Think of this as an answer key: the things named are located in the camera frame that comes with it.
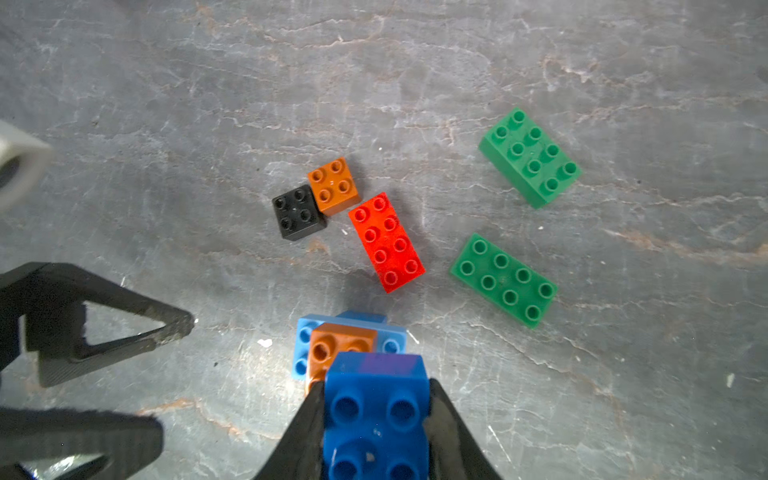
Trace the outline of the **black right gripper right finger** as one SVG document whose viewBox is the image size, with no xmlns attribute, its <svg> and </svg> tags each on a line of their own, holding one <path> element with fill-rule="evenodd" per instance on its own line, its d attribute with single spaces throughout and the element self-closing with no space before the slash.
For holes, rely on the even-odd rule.
<svg viewBox="0 0 768 480">
<path fill-rule="evenodd" d="M 501 480 L 439 381 L 431 378 L 429 385 L 429 478 Z"/>
</svg>

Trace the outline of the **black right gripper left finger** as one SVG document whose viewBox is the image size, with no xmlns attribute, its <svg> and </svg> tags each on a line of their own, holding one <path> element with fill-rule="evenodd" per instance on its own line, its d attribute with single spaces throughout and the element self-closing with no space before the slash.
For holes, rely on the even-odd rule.
<svg viewBox="0 0 768 480">
<path fill-rule="evenodd" d="M 320 381 L 313 385 L 254 479 L 321 479 L 324 422 L 324 382 Z"/>
</svg>

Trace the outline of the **brown small lego brick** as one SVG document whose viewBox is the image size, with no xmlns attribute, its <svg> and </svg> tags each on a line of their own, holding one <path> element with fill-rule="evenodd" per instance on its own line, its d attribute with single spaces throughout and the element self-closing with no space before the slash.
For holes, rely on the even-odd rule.
<svg viewBox="0 0 768 480">
<path fill-rule="evenodd" d="M 305 394 L 325 380 L 326 373 L 340 352 L 374 353 L 378 333 L 372 329 L 323 323 L 313 330 L 308 352 Z"/>
</svg>

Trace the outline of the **dark green lego brick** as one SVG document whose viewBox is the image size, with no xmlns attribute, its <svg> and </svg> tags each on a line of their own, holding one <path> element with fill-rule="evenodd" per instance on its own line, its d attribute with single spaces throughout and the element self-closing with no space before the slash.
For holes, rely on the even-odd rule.
<svg viewBox="0 0 768 480">
<path fill-rule="evenodd" d="M 579 165 L 519 108 L 491 128 L 478 149 L 535 209 L 554 201 L 581 175 Z"/>
</svg>

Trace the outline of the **blue small lego brick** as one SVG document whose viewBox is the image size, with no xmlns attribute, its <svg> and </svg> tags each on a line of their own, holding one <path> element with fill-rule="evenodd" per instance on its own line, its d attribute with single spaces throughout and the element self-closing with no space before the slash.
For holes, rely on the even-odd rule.
<svg viewBox="0 0 768 480">
<path fill-rule="evenodd" d="M 341 352 L 324 386 L 326 479 L 426 479 L 430 387 L 414 354 Z"/>
</svg>

